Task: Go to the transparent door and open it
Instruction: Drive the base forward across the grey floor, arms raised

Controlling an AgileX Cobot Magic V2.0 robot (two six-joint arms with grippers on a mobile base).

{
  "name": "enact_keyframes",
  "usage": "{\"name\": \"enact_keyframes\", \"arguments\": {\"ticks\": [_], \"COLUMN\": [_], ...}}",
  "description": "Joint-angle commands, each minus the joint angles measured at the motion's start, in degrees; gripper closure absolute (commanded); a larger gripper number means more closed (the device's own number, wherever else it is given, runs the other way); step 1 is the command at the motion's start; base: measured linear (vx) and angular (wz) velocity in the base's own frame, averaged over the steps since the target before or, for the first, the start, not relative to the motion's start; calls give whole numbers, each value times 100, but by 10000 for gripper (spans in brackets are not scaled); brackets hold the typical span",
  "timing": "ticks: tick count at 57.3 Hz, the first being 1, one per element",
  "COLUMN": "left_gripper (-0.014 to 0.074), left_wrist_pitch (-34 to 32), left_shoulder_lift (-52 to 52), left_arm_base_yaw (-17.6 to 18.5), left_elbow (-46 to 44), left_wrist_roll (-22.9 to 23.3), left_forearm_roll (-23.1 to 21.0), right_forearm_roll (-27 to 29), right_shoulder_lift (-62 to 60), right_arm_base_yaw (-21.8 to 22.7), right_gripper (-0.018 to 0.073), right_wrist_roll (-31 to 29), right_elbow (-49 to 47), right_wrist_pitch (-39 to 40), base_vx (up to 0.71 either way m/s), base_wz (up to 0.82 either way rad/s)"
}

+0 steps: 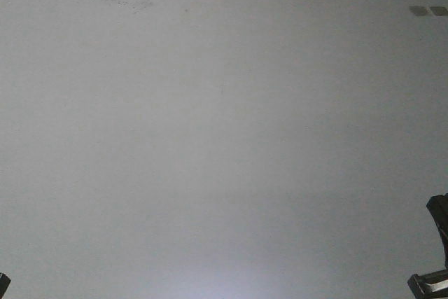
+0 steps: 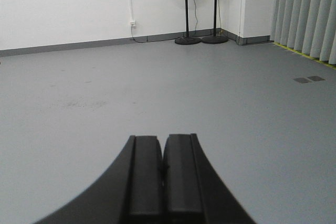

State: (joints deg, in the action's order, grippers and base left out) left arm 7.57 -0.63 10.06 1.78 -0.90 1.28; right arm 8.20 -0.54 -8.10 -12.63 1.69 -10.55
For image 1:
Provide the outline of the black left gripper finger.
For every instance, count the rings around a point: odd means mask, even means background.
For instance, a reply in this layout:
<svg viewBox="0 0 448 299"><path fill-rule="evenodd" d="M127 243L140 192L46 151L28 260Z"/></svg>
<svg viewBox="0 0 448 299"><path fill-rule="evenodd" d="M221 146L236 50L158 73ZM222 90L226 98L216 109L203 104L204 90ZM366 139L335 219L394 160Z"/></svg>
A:
<svg viewBox="0 0 448 299"><path fill-rule="evenodd" d="M2 299L11 283L11 279L8 275L0 273L0 299Z"/></svg>

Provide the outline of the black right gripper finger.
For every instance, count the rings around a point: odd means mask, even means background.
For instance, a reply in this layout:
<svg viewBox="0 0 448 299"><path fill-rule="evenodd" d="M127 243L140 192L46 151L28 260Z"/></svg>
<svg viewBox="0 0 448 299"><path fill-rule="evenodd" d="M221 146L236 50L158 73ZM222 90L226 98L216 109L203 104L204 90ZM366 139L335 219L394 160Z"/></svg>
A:
<svg viewBox="0 0 448 299"><path fill-rule="evenodd" d="M447 298L447 270L413 274L407 284L416 299Z"/></svg>
<svg viewBox="0 0 448 299"><path fill-rule="evenodd" d="M442 240L443 247L447 248L447 194L432 196L427 205L440 238Z"/></svg>

